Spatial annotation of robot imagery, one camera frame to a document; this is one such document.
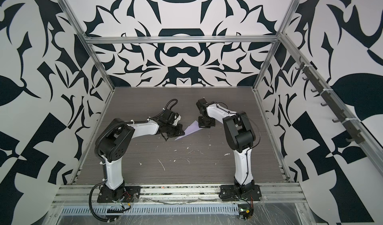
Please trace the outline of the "lilac square paper sheet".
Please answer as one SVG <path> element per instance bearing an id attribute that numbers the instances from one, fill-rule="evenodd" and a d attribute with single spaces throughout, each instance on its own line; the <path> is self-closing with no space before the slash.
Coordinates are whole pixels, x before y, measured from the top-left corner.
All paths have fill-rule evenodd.
<path id="1" fill-rule="evenodd" d="M 188 126 L 186 129 L 185 129 L 185 134 L 184 135 L 181 135 L 179 137 L 176 138 L 176 140 L 179 140 L 185 136 L 188 136 L 190 134 L 193 134 L 199 130 L 202 130 L 202 128 L 199 127 L 199 124 L 198 124 L 198 121 L 194 121 L 190 126 Z"/>

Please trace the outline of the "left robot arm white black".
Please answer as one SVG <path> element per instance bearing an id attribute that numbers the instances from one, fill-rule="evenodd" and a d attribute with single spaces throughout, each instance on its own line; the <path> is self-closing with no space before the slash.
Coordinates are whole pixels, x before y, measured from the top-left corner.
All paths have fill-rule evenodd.
<path id="1" fill-rule="evenodd" d="M 124 184 L 122 158 L 132 139 L 159 134 L 168 140 L 184 135 L 181 118 L 178 113 L 164 109 L 158 116 L 145 121 L 113 119 L 95 141 L 95 155 L 103 165 L 106 187 L 115 191 Z"/>

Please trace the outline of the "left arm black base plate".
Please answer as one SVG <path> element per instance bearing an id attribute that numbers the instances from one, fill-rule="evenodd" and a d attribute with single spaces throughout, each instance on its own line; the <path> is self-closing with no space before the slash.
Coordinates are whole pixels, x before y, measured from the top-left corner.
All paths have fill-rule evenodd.
<path id="1" fill-rule="evenodd" d="M 108 188 L 106 185 L 101 187 L 97 202 L 98 203 L 112 203 L 122 202 L 129 203 L 140 197 L 140 186 L 125 186 L 122 184 L 116 190 Z"/>

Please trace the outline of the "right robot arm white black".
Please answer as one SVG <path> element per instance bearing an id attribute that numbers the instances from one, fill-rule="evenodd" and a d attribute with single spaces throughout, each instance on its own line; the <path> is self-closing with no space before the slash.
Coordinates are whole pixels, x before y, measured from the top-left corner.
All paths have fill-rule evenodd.
<path id="1" fill-rule="evenodd" d="M 234 184 L 239 190 L 245 190 L 255 185 L 251 171 L 251 152 L 255 147 L 256 136 L 252 121 L 243 111 L 236 112 L 219 102 L 207 102 L 199 99 L 196 106 L 200 112 L 198 126 L 211 128 L 216 122 L 223 125 L 226 142 L 234 153 L 235 173 Z"/>

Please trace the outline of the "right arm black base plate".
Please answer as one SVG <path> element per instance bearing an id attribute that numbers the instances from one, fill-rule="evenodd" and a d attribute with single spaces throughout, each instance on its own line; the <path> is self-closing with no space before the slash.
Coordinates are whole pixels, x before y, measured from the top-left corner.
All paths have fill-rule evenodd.
<path id="1" fill-rule="evenodd" d="M 218 196 L 225 202 L 240 199 L 250 202 L 251 200 L 260 201 L 262 194 L 259 185 L 249 183 L 243 186 L 239 184 L 221 185 Z"/>

